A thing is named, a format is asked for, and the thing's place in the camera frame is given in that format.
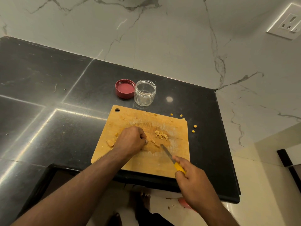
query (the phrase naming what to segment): black granite countertop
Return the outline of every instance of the black granite countertop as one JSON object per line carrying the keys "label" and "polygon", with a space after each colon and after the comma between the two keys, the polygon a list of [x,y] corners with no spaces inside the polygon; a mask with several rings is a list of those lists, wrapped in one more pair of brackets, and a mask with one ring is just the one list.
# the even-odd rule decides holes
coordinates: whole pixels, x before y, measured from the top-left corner
{"label": "black granite countertop", "polygon": [[[119,79],[156,84],[140,107],[115,94]],[[42,45],[0,39],[0,224],[10,224],[50,164],[83,170],[113,105],[162,115],[183,114],[190,160],[205,170],[223,201],[239,188],[214,90]],[[179,191],[175,179],[120,171],[123,182]]]}

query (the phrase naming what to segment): empty jar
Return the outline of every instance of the empty jar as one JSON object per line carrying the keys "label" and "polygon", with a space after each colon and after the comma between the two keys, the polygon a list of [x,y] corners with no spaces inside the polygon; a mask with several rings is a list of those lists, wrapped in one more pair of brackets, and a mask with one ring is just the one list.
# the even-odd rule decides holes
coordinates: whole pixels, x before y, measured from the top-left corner
{"label": "empty jar", "polygon": [[140,106],[149,106],[156,95],[156,85],[149,80],[140,80],[136,83],[134,99]]}

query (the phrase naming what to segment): forearm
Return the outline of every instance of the forearm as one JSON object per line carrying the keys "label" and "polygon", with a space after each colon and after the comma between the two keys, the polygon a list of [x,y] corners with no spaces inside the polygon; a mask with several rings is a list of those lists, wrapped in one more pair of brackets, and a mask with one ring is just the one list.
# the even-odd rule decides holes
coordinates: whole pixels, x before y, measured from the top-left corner
{"label": "forearm", "polygon": [[208,226],[239,226],[232,214],[222,205],[210,209],[198,209]]}
{"label": "forearm", "polygon": [[13,225],[85,225],[103,191],[130,159],[113,149],[43,199]]}

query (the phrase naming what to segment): ginger piece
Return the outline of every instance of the ginger piece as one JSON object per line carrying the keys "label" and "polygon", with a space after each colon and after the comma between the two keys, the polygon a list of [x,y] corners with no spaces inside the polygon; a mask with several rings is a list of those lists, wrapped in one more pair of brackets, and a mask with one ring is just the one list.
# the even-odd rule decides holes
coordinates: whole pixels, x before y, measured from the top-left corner
{"label": "ginger piece", "polygon": [[109,147],[113,147],[115,143],[112,140],[107,140],[107,144]]}

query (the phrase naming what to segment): white marble wall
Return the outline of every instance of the white marble wall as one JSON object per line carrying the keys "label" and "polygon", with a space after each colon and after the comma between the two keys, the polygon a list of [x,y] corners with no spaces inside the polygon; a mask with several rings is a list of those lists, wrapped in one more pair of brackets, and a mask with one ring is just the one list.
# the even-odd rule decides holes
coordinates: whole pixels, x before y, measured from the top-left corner
{"label": "white marble wall", "polygon": [[301,4],[0,0],[0,27],[3,35],[218,89],[232,153],[280,165],[275,151],[301,143],[301,37],[265,31],[290,2]]}

